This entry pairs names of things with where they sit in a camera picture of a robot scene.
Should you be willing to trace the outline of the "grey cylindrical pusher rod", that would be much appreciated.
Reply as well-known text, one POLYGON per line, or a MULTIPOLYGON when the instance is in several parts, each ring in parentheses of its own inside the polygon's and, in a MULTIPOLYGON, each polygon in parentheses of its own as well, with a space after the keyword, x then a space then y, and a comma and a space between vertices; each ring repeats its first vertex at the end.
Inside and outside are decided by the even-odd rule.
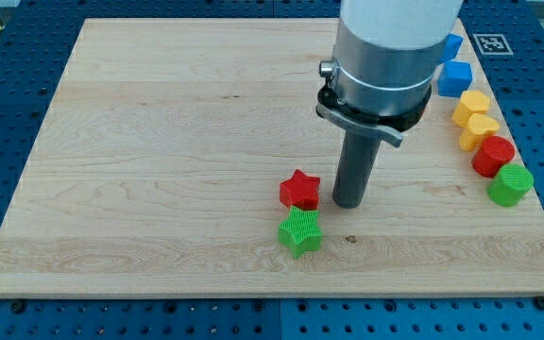
POLYGON ((361 204, 380 144, 377 138, 345 133, 332 192, 336 205, 353 209, 361 204))

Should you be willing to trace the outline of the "blue block behind arm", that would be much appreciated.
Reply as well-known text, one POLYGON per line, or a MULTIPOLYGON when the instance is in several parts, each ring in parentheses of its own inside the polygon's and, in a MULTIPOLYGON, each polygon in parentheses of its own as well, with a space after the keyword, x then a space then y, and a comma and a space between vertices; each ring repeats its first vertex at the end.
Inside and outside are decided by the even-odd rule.
POLYGON ((461 36, 450 33, 446 39, 439 63, 443 64, 447 61, 454 60, 458 55, 462 42, 463 38, 461 36))

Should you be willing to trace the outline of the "black clamp with silver lever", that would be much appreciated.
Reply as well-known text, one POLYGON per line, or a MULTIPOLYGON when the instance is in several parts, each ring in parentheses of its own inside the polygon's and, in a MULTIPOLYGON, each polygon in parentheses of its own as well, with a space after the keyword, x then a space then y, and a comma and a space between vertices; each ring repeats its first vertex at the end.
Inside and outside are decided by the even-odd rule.
POLYGON ((397 115, 380 116, 366 113, 342 104, 341 98, 325 84, 317 93, 316 114, 346 132, 360 137, 382 140, 394 147, 399 147, 403 140, 402 133, 414 127, 422 118, 431 99, 432 88, 425 93, 422 101, 411 110, 397 115))

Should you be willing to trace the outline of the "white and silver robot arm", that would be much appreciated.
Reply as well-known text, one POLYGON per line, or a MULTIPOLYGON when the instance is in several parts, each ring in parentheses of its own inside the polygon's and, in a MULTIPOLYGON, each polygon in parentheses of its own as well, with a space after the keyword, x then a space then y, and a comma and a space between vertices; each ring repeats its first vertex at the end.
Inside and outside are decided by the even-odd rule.
POLYGON ((315 112, 345 131, 332 198, 358 207, 382 143, 401 145, 431 98, 461 0, 343 0, 315 112))

